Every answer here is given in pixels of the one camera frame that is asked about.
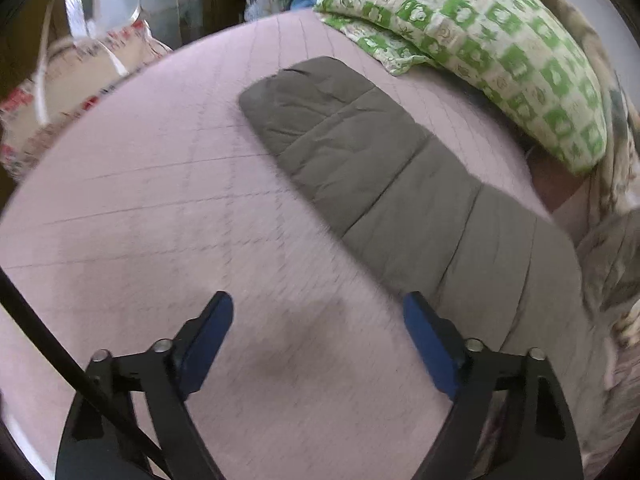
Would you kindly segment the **grey quilted puffer jacket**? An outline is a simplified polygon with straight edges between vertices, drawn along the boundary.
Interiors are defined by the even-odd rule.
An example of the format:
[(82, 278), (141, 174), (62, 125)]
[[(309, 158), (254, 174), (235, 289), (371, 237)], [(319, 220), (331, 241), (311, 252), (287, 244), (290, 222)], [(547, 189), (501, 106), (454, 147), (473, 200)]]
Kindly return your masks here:
[(584, 356), (570, 239), (473, 176), (370, 80), (313, 58), (255, 82), (239, 106), (300, 194), (391, 292), (420, 292), (491, 348), (538, 347), (557, 366)]

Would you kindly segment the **floral beige blanket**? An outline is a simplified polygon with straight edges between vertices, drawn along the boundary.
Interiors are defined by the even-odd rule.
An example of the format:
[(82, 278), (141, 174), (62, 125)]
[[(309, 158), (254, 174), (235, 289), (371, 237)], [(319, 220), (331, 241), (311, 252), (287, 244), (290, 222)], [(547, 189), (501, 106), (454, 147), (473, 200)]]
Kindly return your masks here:
[(639, 114), (604, 44), (567, 0), (541, 0), (578, 43), (596, 73), (606, 151), (588, 179), (589, 230), (577, 247), (586, 306), (605, 326), (608, 357), (603, 417), (585, 440), (588, 479), (639, 475)]

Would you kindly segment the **pink quilted mattress cover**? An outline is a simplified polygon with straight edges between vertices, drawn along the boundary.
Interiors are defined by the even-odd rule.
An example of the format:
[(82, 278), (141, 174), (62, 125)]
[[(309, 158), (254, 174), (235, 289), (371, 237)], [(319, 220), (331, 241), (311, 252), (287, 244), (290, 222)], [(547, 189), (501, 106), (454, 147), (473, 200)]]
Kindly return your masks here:
[(454, 76), (395, 77), (314, 12), (175, 51), (62, 135), (1, 218), (1, 264), (80, 364), (178, 332), (217, 290), (234, 320), (189, 412), (230, 479), (408, 479), (450, 404), (388, 296), (288, 184), (239, 109), (332, 56), (472, 174), (544, 212), (514, 123)]

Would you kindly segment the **white patterned paper bag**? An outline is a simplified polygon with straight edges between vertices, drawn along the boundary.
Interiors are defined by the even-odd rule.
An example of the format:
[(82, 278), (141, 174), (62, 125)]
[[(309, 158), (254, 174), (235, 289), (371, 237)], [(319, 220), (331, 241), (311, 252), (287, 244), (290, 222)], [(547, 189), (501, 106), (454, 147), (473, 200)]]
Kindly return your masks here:
[(72, 122), (130, 76), (171, 52), (136, 21), (102, 38), (56, 40), (32, 76), (1, 102), (1, 166), (23, 181)]

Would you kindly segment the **green white checked pillow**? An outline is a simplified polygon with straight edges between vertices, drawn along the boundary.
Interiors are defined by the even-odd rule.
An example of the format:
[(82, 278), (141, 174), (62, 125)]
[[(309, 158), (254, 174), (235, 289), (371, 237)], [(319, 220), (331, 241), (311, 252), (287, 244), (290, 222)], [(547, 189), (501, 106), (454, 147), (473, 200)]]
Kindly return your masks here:
[(574, 174), (604, 156), (597, 76), (540, 0), (317, 0), (314, 8), (392, 75), (428, 64), (460, 77)]

